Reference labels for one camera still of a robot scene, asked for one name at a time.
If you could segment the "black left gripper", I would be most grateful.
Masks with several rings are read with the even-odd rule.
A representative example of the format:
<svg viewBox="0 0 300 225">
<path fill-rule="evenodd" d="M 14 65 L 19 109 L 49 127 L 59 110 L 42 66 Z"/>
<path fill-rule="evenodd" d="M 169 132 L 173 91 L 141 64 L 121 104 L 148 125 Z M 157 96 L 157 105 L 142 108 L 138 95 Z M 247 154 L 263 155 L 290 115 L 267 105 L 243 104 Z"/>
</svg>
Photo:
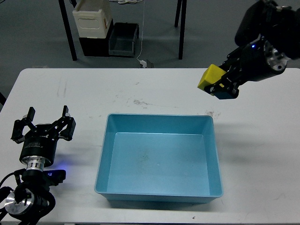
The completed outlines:
<svg viewBox="0 0 300 225">
<path fill-rule="evenodd" d="M 45 167 L 54 163 L 54 157 L 59 139 L 71 141 L 75 131 L 76 122 L 68 112 L 68 106 L 63 106 L 62 116 L 52 124 L 32 124 L 35 109 L 29 108 L 28 113 L 21 120 L 14 122 L 11 140 L 22 143 L 22 151 L 19 161 L 27 164 L 29 158 L 42 157 L 45 159 Z M 30 130 L 23 135 L 23 130 L 28 127 Z"/>
</svg>

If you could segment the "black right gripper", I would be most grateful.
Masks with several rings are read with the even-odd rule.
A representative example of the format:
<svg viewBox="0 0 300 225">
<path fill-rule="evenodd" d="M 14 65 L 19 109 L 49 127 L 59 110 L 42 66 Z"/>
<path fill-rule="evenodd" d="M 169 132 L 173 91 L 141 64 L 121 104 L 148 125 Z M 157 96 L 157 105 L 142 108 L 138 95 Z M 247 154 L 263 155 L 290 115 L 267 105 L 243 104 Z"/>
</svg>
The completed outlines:
<svg viewBox="0 0 300 225">
<path fill-rule="evenodd" d="M 240 46 L 227 55 L 219 66 L 226 73 L 220 80 L 206 86 L 204 91 L 218 99 L 235 99 L 239 95 L 236 72 L 241 72 L 241 82 L 258 82 L 282 74 L 287 66 L 288 57 L 279 52 L 265 39 Z"/>
</svg>

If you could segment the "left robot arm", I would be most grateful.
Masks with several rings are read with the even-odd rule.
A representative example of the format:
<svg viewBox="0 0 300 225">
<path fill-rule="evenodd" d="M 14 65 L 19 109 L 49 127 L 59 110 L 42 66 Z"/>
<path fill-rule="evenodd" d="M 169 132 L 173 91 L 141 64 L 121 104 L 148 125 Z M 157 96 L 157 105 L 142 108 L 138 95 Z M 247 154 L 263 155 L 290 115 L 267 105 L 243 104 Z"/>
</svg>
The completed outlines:
<svg viewBox="0 0 300 225">
<path fill-rule="evenodd" d="M 4 206 L 0 209 L 0 217 L 10 215 L 22 225 L 35 225 L 50 213 L 56 204 L 51 186 L 61 184 L 66 178 L 65 170 L 48 170 L 52 166 L 58 140 L 71 141 L 76 122 L 64 106 L 62 116 L 53 123 L 32 123 L 35 109 L 14 122 L 11 139 L 22 143 L 19 160 L 26 166 L 24 169 L 10 173 L 16 181 L 16 188 L 0 187 L 0 199 Z"/>
</svg>

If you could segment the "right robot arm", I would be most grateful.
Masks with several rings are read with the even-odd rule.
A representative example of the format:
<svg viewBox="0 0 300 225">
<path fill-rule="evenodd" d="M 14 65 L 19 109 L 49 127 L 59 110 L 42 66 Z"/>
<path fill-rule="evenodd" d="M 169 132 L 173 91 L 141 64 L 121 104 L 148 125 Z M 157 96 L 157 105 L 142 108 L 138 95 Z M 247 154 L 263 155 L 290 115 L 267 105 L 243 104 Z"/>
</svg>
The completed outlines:
<svg viewBox="0 0 300 225">
<path fill-rule="evenodd" d="M 300 11 L 259 0 L 245 13 L 235 35 L 238 46 L 220 66 L 211 64 L 198 88 L 218 99 L 235 99 L 238 87 L 282 74 L 300 57 Z"/>
</svg>

